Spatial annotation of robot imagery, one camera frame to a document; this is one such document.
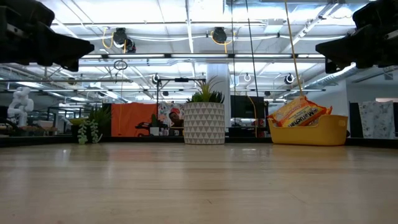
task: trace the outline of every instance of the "white sculpture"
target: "white sculpture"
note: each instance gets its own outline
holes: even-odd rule
[[[18,127],[26,126],[27,112],[33,111],[34,103],[32,99],[29,99],[29,93],[30,88],[18,87],[17,91],[15,91],[13,94],[14,99],[8,107],[8,117],[15,117],[16,114],[19,115]]]

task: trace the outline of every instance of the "wooden floor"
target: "wooden floor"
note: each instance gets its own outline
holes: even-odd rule
[[[0,149],[0,223],[398,223],[398,150],[271,144]]]

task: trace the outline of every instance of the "person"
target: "person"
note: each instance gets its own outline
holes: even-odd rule
[[[182,128],[182,127],[184,127],[184,120],[180,119],[180,116],[176,112],[169,113],[169,118],[174,123],[172,128]]]

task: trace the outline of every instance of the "potted plant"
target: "potted plant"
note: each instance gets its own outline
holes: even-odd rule
[[[214,78],[197,81],[200,91],[184,106],[184,141],[186,144],[224,144],[224,95],[212,91]]]
[[[156,115],[152,114],[152,123],[150,124],[149,132],[153,136],[159,136],[159,125],[157,123]]]
[[[110,122],[111,111],[109,108],[91,109],[88,118],[79,124],[79,144],[98,143],[102,138],[104,129],[109,126]]]

